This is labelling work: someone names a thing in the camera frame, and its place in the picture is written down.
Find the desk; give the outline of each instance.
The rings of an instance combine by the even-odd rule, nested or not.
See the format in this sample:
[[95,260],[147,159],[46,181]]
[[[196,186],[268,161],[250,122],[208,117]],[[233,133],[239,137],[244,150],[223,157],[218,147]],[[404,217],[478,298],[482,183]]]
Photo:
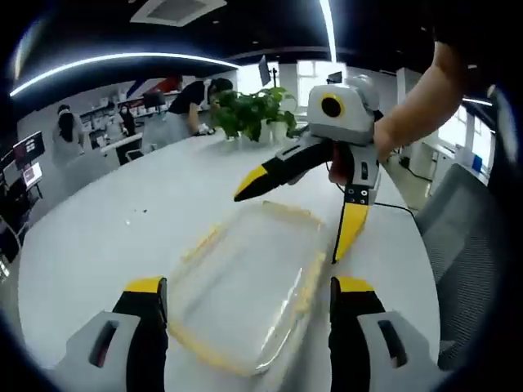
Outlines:
[[129,143],[132,143],[133,141],[140,140],[143,137],[142,133],[137,133],[133,136],[126,137],[125,139],[121,139],[118,141],[115,141],[114,143],[111,143],[110,145],[106,145],[102,148],[100,148],[100,152],[102,154],[106,154],[112,149],[117,149],[118,147],[121,147],[123,145],[128,145]]
[[[223,138],[189,138],[120,167],[77,192],[28,232],[20,261],[20,320],[38,363],[56,364],[67,339],[101,310],[111,310],[130,280],[170,276],[184,251],[237,210],[233,193],[244,176],[279,149],[238,149],[236,141]],[[309,209],[336,233],[342,193],[329,183],[324,165],[294,186],[245,203],[262,199]],[[405,205],[383,170],[377,200]],[[387,310],[400,311],[428,339],[431,356],[437,358],[436,285],[410,214],[371,207],[360,238],[326,272],[297,364],[302,385],[295,390],[330,388],[328,280],[333,273],[367,279]],[[240,391],[244,382],[196,362],[170,338],[167,391]]]

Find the black cable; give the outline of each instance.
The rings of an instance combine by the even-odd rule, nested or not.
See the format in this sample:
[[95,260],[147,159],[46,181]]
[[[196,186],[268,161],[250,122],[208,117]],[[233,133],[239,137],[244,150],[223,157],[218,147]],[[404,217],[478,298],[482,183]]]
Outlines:
[[[330,167],[327,163],[325,163],[325,167],[327,167],[327,171],[330,173]],[[342,191],[343,194],[345,194],[345,190],[337,183],[334,183],[338,189],[340,189]],[[412,219],[414,219],[414,214],[412,211],[410,211],[408,208],[405,208],[405,207],[402,207],[402,206],[396,206],[394,204],[386,204],[386,203],[377,203],[377,202],[374,202],[373,204],[374,206],[382,206],[382,207],[390,207],[390,208],[395,208],[396,210],[403,210],[403,211],[407,211],[411,216],[412,216]]]
[[394,204],[377,203],[377,202],[374,202],[373,205],[374,205],[374,206],[390,207],[390,208],[395,208],[395,209],[397,209],[397,210],[407,211],[407,212],[412,216],[412,219],[415,219],[415,218],[414,218],[414,214],[413,214],[412,211],[410,211],[408,208],[405,208],[405,207],[402,207],[402,206],[395,206]]
[[423,177],[423,176],[418,176],[416,173],[414,173],[412,170],[410,170],[410,167],[407,167],[407,170],[410,172],[410,174],[412,174],[414,177],[417,177],[421,180],[425,180],[425,181],[428,181],[428,182],[432,182],[432,180],[429,180],[428,178],[426,177]]

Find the computer monitor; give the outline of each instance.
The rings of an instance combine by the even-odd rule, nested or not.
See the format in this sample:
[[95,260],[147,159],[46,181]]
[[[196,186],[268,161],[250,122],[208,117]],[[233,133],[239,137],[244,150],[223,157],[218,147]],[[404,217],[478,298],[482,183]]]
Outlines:
[[146,92],[144,94],[144,106],[146,109],[162,105],[165,105],[165,95],[161,91]]
[[338,84],[338,83],[341,83],[342,81],[343,81],[343,73],[342,73],[342,71],[331,73],[327,77],[327,84]]
[[7,166],[15,161],[15,152],[10,149],[7,154],[5,154],[2,159],[0,159],[0,171],[3,171]]
[[40,163],[36,162],[33,166],[24,171],[24,183],[27,189],[31,188],[42,178]]
[[36,132],[33,135],[26,137],[13,145],[16,166],[22,170],[24,167],[30,165],[33,160],[42,155],[45,150],[41,132]]
[[270,70],[265,56],[263,56],[258,63],[258,69],[260,70],[261,85],[265,86],[270,83]]
[[16,167],[16,162],[12,161],[2,170],[3,179],[6,182],[7,188],[11,188],[21,176],[20,170]]

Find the ceiling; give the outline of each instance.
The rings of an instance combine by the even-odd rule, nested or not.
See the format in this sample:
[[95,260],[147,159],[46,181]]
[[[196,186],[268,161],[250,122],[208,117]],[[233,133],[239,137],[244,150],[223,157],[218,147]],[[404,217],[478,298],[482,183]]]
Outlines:
[[[328,59],[328,39],[319,0],[227,0],[227,5],[183,27],[130,23],[146,0],[54,1],[20,4],[16,27],[5,40],[7,58],[2,94],[53,69],[92,56],[161,51],[229,60],[238,65],[269,60]],[[422,2],[329,0],[339,61],[395,72],[402,66],[423,71],[433,49]],[[206,76],[227,70],[188,60],[117,60],[61,73],[34,85],[12,102],[17,117],[51,102],[98,86],[174,74]]]

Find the green leaves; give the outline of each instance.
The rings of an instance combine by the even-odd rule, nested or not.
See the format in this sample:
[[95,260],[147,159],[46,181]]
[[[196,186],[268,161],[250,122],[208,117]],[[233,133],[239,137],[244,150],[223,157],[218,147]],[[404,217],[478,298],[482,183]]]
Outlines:
[[283,100],[296,98],[283,87],[265,88],[254,94],[237,91],[224,91],[218,95],[220,108],[213,114],[217,125],[229,137],[238,137],[239,131],[251,140],[258,141],[262,131],[262,121],[267,123],[285,122],[288,129],[296,128],[296,119],[288,110],[282,112]]

